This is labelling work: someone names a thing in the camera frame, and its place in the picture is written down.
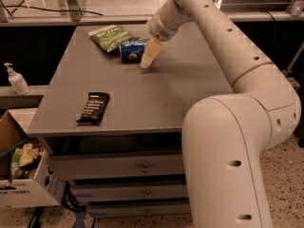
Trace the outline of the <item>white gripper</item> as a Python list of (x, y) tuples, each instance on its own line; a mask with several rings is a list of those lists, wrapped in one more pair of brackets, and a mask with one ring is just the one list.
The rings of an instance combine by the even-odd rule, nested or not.
[(147, 22), (149, 32), (154, 37), (150, 39), (145, 47), (141, 60), (141, 67), (148, 68), (153, 63), (154, 59), (158, 56), (162, 49), (161, 41), (169, 41), (173, 38), (177, 31), (169, 28), (161, 19), (158, 13), (154, 14)]

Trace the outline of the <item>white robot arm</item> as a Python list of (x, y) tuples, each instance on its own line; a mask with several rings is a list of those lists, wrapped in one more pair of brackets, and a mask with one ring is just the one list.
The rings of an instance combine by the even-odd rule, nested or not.
[(182, 156), (194, 228), (273, 228), (259, 156), (296, 129), (301, 102), (277, 66), (215, 4), (167, 0), (149, 21), (149, 67), (193, 21), (232, 93), (195, 103), (182, 125)]

